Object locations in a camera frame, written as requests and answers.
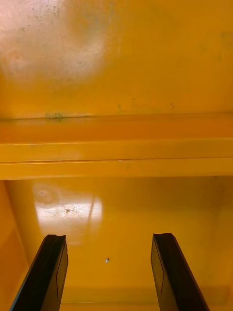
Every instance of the yellow metal cabinet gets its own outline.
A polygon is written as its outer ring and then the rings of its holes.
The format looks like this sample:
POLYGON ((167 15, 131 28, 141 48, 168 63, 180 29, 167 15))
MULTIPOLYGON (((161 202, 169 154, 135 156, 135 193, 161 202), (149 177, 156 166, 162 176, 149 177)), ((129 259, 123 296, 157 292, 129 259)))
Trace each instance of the yellow metal cabinet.
POLYGON ((232 311, 232 16, 231 0, 0 0, 1 310, 66 234, 61 311, 158 311, 152 234, 171 232, 210 310, 232 311))

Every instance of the black plastic part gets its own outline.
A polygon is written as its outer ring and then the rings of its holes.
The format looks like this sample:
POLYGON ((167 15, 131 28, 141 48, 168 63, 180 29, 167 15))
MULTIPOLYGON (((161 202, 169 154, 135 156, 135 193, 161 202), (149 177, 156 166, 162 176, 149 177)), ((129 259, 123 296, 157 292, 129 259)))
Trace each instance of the black plastic part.
POLYGON ((161 311, 209 311, 171 233, 153 235, 151 264, 161 311))
POLYGON ((67 267, 66 236, 47 235, 10 311, 58 311, 67 267))

